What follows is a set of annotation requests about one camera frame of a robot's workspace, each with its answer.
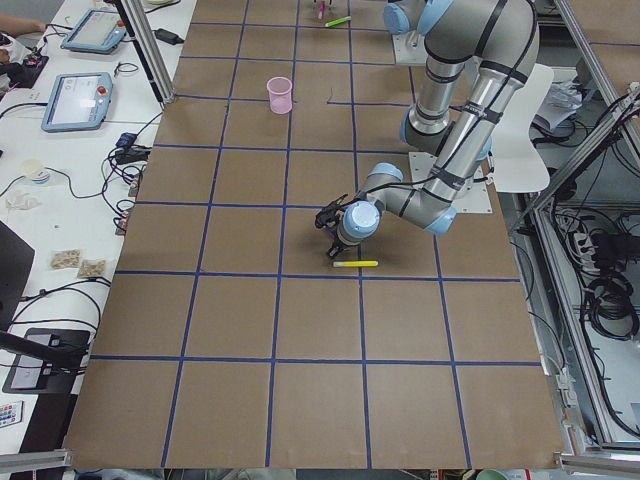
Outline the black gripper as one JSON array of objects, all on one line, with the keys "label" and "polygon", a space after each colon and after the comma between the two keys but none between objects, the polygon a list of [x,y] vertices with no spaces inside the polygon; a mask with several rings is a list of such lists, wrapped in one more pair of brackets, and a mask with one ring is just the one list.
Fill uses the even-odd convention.
[{"label": "black gripper", "polygon": [[[319,210],[314,219],[314,226],[316,229],[321,230],[324,225],[335,225],[338,228],[341,215],[344,213],[347,206],[347,203],[345,202],[346,197],[347,194],[343,194]],[[345,244],[336,238],[332,242],[331,247],[327,250],[326,255],[329,258],[336,258],[345,249]]]}]

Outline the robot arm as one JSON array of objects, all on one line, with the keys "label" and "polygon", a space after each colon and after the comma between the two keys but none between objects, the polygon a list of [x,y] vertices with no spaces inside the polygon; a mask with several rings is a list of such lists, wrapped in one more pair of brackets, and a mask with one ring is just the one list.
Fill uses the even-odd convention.
[{"label": "robot arm", "polygon": [[390,1],[383,20],[393,35],[415,31],[423,38],[425,78],[403,117],[400,138],[435,161],[414,182],[405,181],[396,166],[379,163],[351,201],[339,197],[321,209],[315,225],[332,237],[329,258],[371,237],[386,213],[445,234],[456,217],[454,200],[537,59],[539,28],[531,1]]},{"label": "robot arm", "polygon": [[427,8],[426,0],[388,1],[383,9],[383,22],[391,35],[403,35],[412,31],[426,34],[421,18]]}]

